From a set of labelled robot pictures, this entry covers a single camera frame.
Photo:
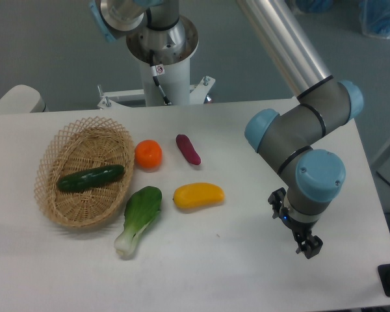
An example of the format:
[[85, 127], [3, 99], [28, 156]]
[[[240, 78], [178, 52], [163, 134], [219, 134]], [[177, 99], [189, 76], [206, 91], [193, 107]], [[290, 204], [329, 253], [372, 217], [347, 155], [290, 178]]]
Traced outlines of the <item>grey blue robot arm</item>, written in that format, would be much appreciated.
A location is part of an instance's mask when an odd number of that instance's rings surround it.
[[[350, 81], [333, 78], [284, 1], [239, 1], [239, 7], [298, 100], [285, 114], [257, 113], [244, 135], [285, 183], [268, 199], [274, 218], [292, 231], [297, 252], [311, 258], [322, 248], [312, 228], [346, 175], [338, 156], [312, 145], [355, 118], [363, 95]], [[192, 56], [198, 34], [177, 1], [91, 1], [89, 8], [106, 41], [126, 38], [130, 53], [143, 63], [147, 106], [194, 101], [189, 71], [177, 73], [174, 66]]]

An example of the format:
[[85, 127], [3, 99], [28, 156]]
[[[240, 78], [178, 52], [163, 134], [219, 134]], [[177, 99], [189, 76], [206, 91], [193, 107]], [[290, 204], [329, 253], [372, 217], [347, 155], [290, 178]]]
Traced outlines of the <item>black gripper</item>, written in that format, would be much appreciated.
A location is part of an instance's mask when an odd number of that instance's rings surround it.
[[284, 188], [279, 188], [271, 193], [268, 203], [272, 206], [273, 219], [279, 218], [288, 227], [297, 241], [297, 254], [304, 254], [307, 259], [319, 254], [323, 241], [318, 236], [312, 235], [315, 225], [315, 216], [309, 216], [296, 210], [287, 197]]

